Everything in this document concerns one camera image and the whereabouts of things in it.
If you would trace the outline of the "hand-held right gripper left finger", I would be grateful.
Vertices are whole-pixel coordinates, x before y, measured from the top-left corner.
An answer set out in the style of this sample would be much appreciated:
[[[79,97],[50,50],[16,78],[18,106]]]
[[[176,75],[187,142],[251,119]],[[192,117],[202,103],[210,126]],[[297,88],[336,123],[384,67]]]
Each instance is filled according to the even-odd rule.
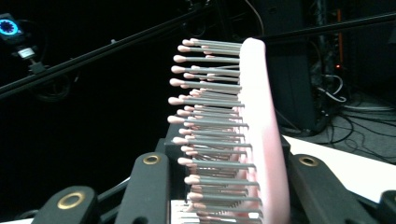
[[[173,142],[174,137],[181,137],[179,133],[181,128],[181,124],[170,124],[166,136],[159,140],[155,149],[156,152],[165,154],[169,160],[171,200],[185,200],[189,189],[184,182],[187,173],[186,168],[177,162],[179,158],[184,156],[184,153],[180,146]]]

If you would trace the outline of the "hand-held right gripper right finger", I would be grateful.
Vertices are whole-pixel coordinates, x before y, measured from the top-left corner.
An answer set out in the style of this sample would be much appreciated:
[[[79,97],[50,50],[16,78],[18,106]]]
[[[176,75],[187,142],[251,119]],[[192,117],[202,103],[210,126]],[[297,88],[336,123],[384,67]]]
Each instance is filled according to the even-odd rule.
[[[290,159],[290,143],[284,138],[283,135],[280,136],[280,143],[283,150],[283,157],[286,168],[289,168],[289,159]]]

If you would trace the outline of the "pink hairbrush with grey bristles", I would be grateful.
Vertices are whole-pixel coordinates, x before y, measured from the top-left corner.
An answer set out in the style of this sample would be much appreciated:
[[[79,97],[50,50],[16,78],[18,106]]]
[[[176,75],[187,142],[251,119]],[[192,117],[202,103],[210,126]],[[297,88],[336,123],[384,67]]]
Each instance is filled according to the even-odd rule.
[[[169,98],[179,125],[173,143],[188,173],[187,212],[198,224],[290,224],[290,193],[265,58],[243,43],[185,39]]]

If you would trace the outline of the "black equipment cabinet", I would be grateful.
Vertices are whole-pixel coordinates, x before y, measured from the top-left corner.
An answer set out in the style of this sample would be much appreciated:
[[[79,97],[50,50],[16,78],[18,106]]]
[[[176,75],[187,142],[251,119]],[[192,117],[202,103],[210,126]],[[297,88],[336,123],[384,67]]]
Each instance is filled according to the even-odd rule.
[[[313,131],[317,126],[317,117],[311,93],[306,41],[302,37],[270,38],[270,35],[304,27],[301,0],[262,0],[260,13],[278,122]]]

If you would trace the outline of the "long black metal stand bar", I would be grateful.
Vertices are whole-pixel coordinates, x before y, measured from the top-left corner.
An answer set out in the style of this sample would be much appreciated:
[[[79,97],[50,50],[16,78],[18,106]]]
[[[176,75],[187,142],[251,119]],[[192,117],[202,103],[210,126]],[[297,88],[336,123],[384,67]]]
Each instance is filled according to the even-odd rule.
[[[205,14],[211,12],[213,9],[213,6],[201,7],[182,16],[176,17],[170,21],[163,22],[139,33],[112,42],[99,49],[95,49],[93,51],[80,55],[64,63],[54,65],[47,70],[39,72],[37,75],[31,75],[5,86],[2,86],[0,87],[0,100],[21,91],[26,91],[36,85],[42,84],[50,79],[54,79],[58,76],[64,75],[68,72],[71,72],[72,70],[104,58],[107,55],[115,53],[119,50],[128,48],[132,46],[132,44],[143,41],[144,39],[153,37],[167,30],[171,30],[172,28],[178,27],[184,22],[204,16]]]

